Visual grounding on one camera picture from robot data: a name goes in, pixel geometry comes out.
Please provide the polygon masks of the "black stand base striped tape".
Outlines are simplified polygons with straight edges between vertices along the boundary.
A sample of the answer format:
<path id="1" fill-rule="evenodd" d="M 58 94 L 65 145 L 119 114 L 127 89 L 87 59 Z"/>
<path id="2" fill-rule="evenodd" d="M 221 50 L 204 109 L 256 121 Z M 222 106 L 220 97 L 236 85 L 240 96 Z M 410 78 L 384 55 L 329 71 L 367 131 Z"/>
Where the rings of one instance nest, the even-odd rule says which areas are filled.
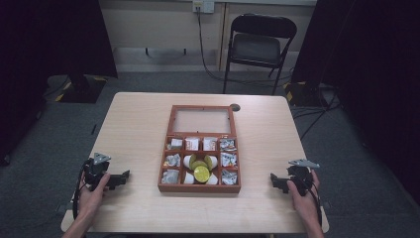
<path id="1" fill-rule="evenodd" d="M 326 107 L 328 105 L 319 87 L 311 86 L 306 81 L 287 82 L 283 85 L 283 89 L 287 101 L 292 106 Z"/>
<path id="2" fill-rule="evenodd" d="M 94 104 L 107 80 L 103 77 L 70 74 L 70 83 L 56 97 L 56 102 Z"/>

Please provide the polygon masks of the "person's left hand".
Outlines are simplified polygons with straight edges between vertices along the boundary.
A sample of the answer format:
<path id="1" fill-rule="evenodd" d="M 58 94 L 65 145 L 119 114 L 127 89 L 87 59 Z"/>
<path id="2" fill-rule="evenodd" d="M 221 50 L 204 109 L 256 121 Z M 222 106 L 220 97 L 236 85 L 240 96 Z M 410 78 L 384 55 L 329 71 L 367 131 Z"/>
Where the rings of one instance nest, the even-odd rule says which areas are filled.
<path id="1" fill-rule="evenodd" d="M 87 188 L 84 182 L 79 185 L 78 218 L 85 220 L 94 218 L 101 206 L 104 192 L 108 189 L 109 178 L 110 175 L 105 174 L 93 191 Z"/>

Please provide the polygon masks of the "dark curtain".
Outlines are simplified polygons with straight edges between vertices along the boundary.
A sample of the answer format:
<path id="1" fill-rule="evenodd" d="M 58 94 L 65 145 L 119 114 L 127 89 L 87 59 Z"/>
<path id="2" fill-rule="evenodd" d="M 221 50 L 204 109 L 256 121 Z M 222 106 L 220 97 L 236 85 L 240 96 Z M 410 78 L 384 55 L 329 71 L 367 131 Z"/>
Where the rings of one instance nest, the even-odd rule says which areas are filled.
<path id="1" fill-rule="evenodd" d="M 0 166 L 70 74 L 118 76 L 99 0 L 0 0 Z"/>
<path id="2" fill-rule="evenodd" d="M 420 205 L 420 0 L 317 0 L 292 79 L 337 87 Z"/>

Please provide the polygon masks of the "white blue-print tea packet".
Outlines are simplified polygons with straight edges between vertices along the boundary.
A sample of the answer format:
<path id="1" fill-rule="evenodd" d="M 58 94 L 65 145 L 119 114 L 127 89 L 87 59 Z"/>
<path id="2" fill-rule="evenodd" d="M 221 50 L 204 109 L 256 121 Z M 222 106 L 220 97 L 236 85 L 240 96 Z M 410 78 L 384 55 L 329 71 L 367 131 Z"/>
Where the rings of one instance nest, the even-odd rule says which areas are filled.
<path id="1" fill-rule="evenodd" d="M 222 138 L 220 140 L 220 150 L 221 151 L 236 151 L 237 147 L 235 145 L 235 140 L 232 138 Z"/>
<path id="2" fill-rule="evenodd" d="M 237 165 L 237 155 L 231 153 L 221 154 L 221 165 L 223 167 L 235 167 Z"/>
<path id="3" fill-rule="evenodd" d="M 225 185 L 234 185 L 238 181 L 238 173 L 228 171 L 228 170 L 222 170 L 221 181 L 222 181 L 222 184 L 225 184 Z"/>

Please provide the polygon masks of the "silver tea packet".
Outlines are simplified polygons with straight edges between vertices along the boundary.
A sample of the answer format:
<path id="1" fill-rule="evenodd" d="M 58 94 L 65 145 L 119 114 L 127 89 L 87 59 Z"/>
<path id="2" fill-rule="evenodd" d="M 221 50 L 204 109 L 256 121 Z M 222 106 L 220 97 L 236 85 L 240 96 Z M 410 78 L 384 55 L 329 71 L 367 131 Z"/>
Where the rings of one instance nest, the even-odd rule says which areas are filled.
<path id="1" fill-rule="evenodd" d="M 179 170 L 167 170 L 162 173 L 162 183 L 178 183 Z"/>
<path id="2" fill-rule="evenodd" d="M 168 150 L 181 150 L 182 149 L 182 143 L 183 143 L 182 139 L 171 138 L 171 139 L 168 140 L 168 142 L 166 144 L 166 148 Z"/>
<path id="3" fill-rule="evenodd" d="M 163 164 L 168 167 L 179 167 L 180 166 L 180 155 L 168 155 L 165 157 Z"/>

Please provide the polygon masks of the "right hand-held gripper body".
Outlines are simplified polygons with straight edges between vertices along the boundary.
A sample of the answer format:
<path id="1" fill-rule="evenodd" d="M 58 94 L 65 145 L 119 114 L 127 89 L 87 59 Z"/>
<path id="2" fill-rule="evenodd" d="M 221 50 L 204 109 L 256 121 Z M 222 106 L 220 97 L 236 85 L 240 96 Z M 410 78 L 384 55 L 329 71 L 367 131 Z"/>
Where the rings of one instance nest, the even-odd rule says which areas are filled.
<path id="1" fill-rule="evenodd" d="M 311 169 L 319 169 L 320 165 L 311 161 L 300 159 L 289 161 L 290 167 L 287 169 L 290 179 L 295 183 L 297 190 L 301 196 L 312 187 L 313 177 L 310 173 Z"/>

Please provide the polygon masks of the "brown wooden compartment box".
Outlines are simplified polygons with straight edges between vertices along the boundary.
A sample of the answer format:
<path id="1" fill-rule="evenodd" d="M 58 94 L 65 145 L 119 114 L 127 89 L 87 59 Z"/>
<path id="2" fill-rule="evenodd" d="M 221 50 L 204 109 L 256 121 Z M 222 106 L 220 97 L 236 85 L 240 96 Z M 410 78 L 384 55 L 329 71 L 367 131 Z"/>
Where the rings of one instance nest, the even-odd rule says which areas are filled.
<path id="1" fill-rule="evenodd" d="M 200 140 L 198 151 L 186 151 L 185 139 L 195 137 Z M 215 137 L 217 141 L 216 151 L 204 151 L 203 139 L 205 137 Z M 182 139 L 181 150 L 168 150 L 166 144 L 169 139 Z M 232 138 L 235 140 L 236 151 L 221 151 L 220 140 L 222 138 Z M 223 167 L 221 165 L 221 154 L 231 153 L 237 155 L 237 165 L 235 167 Z M 180 155 L 179 167 L 168 167 L 163 164 L 168 155 Z M 218 177 L 215 185 L 205 183 L 184 183 L 186 167 L 183 165 L 185 156 L 195 154 L 198 160 L 203 160 L 206 155 L 215 156 L 218 166 L 213 173 Z M 179 170 L 178 183 L 162 183 L 162 173 L 167 170 Z M 238 181 L 234 185 L 222 184 L 222 170 L 238 173 Z M 174 105 L 171 108 L 168 121 L 163 152 L 161 156 L 160 169 L 157 181 L 158 189 L 162 192 L 205 192 L 205 193 L 238 193 L 241 190 L 241 169 L 240 153 L 236 133 L 234 113 L 229 106 L 197 106 L 197 105 Z"/>

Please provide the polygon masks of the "pile of green-lidded white capsules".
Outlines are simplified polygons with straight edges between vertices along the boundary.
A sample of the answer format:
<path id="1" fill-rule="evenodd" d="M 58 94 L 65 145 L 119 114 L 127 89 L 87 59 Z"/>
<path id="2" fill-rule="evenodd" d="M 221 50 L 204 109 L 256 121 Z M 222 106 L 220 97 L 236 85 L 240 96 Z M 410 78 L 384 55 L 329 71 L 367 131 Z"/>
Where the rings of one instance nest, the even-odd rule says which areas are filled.
<path id="1" fill-rule="evenodd" d="M 213 171 L 218 166 L 218 160 L 215 156 L 206 155 L 203 160 L 198 160 L 195 154 L 185 156 L 183 165 L 186 167 L 184 183 L 205 183 L 215 185 L 218 183 L 218 177 Z"/>

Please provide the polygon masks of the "person's right hand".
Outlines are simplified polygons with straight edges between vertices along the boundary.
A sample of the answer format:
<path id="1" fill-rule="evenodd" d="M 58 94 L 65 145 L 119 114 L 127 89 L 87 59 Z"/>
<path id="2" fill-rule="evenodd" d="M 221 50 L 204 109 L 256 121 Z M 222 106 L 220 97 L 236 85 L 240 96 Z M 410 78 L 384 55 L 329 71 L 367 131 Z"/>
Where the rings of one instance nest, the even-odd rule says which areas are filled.
<path id="1" fill-rule="evenodd" d="M 292 195 L 293 207 L 300 216 L 304 226 L 307 223 L 319 222 L 318 208 L 319 208 L 319 195 L 318 188 L 320 181 L 314 170 L 311 171 L 313 177 L 313 185 L 305 196 L 301 196 L 293 181 L 287 183 L 289 192 Z"/>

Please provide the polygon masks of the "black folding chair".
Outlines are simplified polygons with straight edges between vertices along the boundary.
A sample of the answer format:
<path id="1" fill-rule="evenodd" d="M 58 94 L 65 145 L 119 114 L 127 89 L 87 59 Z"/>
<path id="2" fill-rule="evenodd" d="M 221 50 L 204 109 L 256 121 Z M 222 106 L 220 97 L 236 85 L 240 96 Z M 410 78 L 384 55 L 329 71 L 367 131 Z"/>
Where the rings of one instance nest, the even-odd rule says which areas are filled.
<path id="1" fill-rule="evenodd" d="M 280 16 L 246 13 L 236 17 L 230 29 L 223 92 L 226 92 L 230 64 L 245 64 L 277 69 L 271 94 L 275 94 L 285 58 L 296 36 L 297 27 Z"/>

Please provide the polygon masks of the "white wall socket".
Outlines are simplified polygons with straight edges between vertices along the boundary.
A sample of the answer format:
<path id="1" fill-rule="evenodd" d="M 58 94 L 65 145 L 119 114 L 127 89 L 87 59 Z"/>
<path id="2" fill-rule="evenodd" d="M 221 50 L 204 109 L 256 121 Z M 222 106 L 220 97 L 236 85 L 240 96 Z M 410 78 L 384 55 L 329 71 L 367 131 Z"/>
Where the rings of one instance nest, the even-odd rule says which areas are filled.
<path id="1" fill-rule="evenodd" d="M 194 13 L 213 14 L 215 2 L 213 0 L 193 0 L 192 11 Z"/>

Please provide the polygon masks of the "white and orange tea packet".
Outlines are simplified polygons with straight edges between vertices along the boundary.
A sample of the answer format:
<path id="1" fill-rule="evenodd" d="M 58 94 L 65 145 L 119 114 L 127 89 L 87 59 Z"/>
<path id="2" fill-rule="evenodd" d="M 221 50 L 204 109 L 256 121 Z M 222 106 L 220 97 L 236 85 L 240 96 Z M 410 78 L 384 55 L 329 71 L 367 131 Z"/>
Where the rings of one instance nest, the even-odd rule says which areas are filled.
<path id="1" fill-rule="evenodd" d="M 188 137 L 185 139 L 185 150 L 186 151 L 198 151 L 200 140 L 195 137 Z"/>
<path id="2" fill-rule="evenodd" d="M 217 141 L 215 137 L 205 137 L 203 139 L 203 150 L 204 151 L 216 151 L 217 150 Z"/>

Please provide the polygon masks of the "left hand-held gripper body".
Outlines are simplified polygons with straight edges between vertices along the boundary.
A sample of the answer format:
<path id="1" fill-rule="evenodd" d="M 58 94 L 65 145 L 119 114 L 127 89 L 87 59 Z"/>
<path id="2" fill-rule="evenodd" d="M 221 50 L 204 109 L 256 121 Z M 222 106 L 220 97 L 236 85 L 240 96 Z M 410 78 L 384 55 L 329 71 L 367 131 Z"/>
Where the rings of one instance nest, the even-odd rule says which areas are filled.
<path id="1" fill-rule="evenodd" d="M 92 158 L 89 158 L 85 162 L 85 165 L 83 166 L 84 180 L 89 184 L 89 189 L 91 191 L 97 187 L 102 177 L 107 172 L 110 160 L 110 156 L 95 153 Z"/>

